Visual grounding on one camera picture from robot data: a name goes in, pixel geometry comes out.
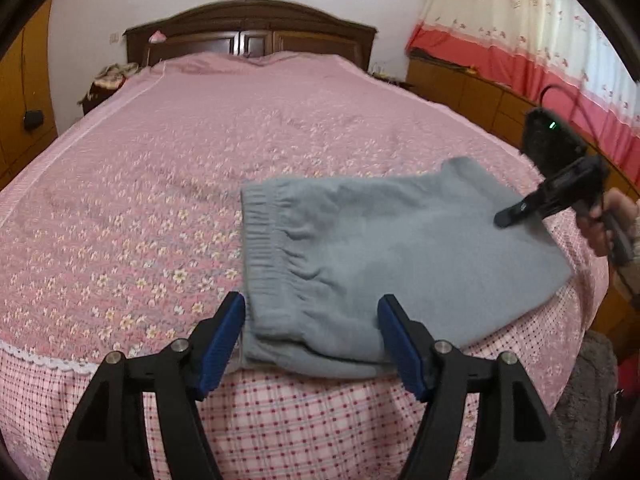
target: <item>white lace trim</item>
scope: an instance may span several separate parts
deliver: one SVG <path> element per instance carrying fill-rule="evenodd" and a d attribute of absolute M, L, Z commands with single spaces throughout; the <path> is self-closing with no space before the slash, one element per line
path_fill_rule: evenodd
<path fill-rule="evenodd" d="M 98 369 L 98 365 L 95 363 L 79 363 L 71 360 L 55 359 L 51 357 L 43 357 L 41 355 L 21 350 L 15 346 L 9 345 L 4 341 L 0 341 L 0 350 L 4 350 L 8 354 L 11 354 L 18 359 L 27 361 L 28 363 L 34 363 L 39 366 L 44 366 L 50 370 L 60 370 L 61 372 L 73 371 L 81 375 L 93 375 Z"/>

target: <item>bed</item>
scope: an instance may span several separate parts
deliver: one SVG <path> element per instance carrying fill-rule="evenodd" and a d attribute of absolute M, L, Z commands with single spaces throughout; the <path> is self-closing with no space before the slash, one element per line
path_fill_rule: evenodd
<path fill-rule="evenodd" d="M 148 44 L 156 30 L 167 41 Z M 158 351 L 242 289 L 242 182 L 418 173 L 468 155 L 523 194 L 536 187 L 514 148 L 366 75 L 374 34 L 264 0 L 127 31 L 129 60 L 146 68 L 0 194 L 0 431 L 28 478 L 46 478 L 108 351 Z M 608 276 L 571 212 L 546 225 L 574 276 L 466 350 L 512 349 L 551 410 Z M 470 397 L 452 478 L 465 475 L 476 405 Z M 397 477 L 424 406 L 396 378 L 318 380 L 232 361 L 199 410 L 227 479 L 364 480 Z M 154 473 L 168 479 L 150 397 L 145 416 Z"/>

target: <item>gray fabric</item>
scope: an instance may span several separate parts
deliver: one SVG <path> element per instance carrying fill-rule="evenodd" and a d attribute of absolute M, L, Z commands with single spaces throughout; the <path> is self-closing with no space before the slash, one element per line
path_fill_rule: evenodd
<path fill-rule="evenodd" d="M 495 213 L 519 199 L 469 158 L 420 176 L 244 186 L 242 364 L 331 378 L 388 373 L 376 319 L 383 294 L 458 346 L 540 306 L 571 270 L 539 219 L 494 227 Z"/>
<path fill-rule="evenodd" d="M 587 480 L 606 456 L 613 433 L 618 363 L 611 342 L 587 332 L 552 420 L 574 480 Z"/>

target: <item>folded gray pants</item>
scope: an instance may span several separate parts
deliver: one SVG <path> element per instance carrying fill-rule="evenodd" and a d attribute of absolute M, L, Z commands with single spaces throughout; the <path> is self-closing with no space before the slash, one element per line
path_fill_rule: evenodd
<path fill-rule="evenodd" d="M 494 226 L 520 199 L 466 157 L 434 174 L 244 186 L 242 365 L 388 374 L 376 315 L 384 294 L 456 346 L 541 306 L 571 269 L 540 218 Z"/>

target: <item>headboard panel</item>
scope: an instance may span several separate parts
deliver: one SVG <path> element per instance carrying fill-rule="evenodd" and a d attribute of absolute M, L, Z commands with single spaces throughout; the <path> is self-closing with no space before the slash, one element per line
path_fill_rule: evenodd
<path fill-rule="evenodd" d="M 160 30 L 168 39 L 149 44 Z M 280 50 L 339 54 L 366 70 L 376 29 L 278 0 L 227 0 L 126 31 L 129 62 L 141 66 L 193 52 L 264 56 Z"/>

